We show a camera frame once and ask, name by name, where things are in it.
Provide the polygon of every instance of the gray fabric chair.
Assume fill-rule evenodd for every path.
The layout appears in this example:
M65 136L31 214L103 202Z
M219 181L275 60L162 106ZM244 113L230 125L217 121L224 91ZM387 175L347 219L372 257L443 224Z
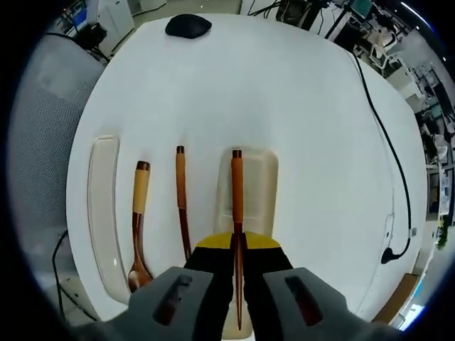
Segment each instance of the gray fabric chair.
M24 70L8 138L9 195L18 235L43 286L53 284L51 256L66 228L66 175L82 111L104 66L72 42L44 36ZM68 243L61 271L74 271Z

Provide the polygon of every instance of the wooden chopstick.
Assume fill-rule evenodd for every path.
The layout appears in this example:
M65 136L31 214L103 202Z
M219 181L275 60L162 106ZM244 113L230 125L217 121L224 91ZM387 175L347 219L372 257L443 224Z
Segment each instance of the wooden chopstick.
M242 262L242 234L243 225L243 159L242 151L232 151L232 220L234 221L234 251L235 251L235 293L237 298L237 324L242 329L242 289L243 289L243 262Z
M176 150L176 182L177 182L177 206L180 230L182 234L183 252L185 259L191 256L190 234L188 232L188 218L186 214L186 177L185 177L185 148L177 146Z

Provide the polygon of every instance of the spoon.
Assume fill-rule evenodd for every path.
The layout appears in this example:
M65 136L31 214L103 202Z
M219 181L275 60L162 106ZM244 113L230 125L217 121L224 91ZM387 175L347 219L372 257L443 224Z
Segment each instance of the spoon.
M150 178L150 164L139 161L134 175L133 192L133 247L134 262L128 273L129 290L133 293L150 282L153 277L144 265L142 251L142 225L144 222L145 202Z

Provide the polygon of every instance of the white tabletop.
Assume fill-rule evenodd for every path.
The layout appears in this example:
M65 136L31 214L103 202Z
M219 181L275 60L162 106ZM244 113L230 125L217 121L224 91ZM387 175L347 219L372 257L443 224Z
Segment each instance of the white tabletop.
M213 233L223 150L260 146L279 159L273 237L294 267L313 271L346 296L351 311L371 319L412 269L424 226L427 177L411 108L362 63L406 174L412 226L418 231L409 251L383 266L392 212L391 246L395 252L405 247L406 202L355 62L337 45L283 23L202 16L213 27L196 40L167 36L168 19L142 25L107 66L80 120L68 170L67 216L76 267L92 304L103 320L126 308L104 290L87 223L92 144L97 136L114 134L120 139L117 233L126 271L133 261L132 191L138 160L152 166L144 253L158 276L184 264L176 146L185 141L192 245Z

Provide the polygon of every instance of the black mouse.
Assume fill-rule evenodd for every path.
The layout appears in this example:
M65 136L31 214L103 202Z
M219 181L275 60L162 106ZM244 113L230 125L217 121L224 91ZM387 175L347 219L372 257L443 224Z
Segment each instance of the black mouse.
M212 23L194 14L174 16L166 26L166 34L175 37L194 39L201 37L210 30Z

